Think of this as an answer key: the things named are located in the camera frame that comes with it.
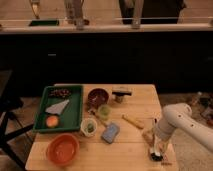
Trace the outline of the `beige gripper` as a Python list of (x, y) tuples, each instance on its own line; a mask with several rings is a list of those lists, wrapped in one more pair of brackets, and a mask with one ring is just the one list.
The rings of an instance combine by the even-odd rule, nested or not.
[[(151, 147), (151, 145), (152, 145), (152, 134), (154, 134), (153, 130), (147, 130), (147, 131), (142, 133), (142, 136), (145, 139), (145, 141), (148, 143), (149, 147)], [(166, 140), (166, 141), (161, 140), (158, 137), (157, 137), (157, 140), (159, 141), (159, 145), (160, 145), (162, 155), (164, 155), (166, 153), (167, 148), (168, 148), (169, 141), (168, 140)]]

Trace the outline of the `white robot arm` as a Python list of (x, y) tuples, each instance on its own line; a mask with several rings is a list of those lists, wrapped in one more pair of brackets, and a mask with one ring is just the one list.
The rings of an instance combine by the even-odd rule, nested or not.
[(151, 129), (143, 133), (150, 145), (150, 157), (161, 161), (168, 148), (168, 141), (176, 129), (181, 129), (209, 151), (213, 152), (213, 130), (191, 118), (192, 109), (186, 103), (166, 105), (162, 108), (161, 118)]

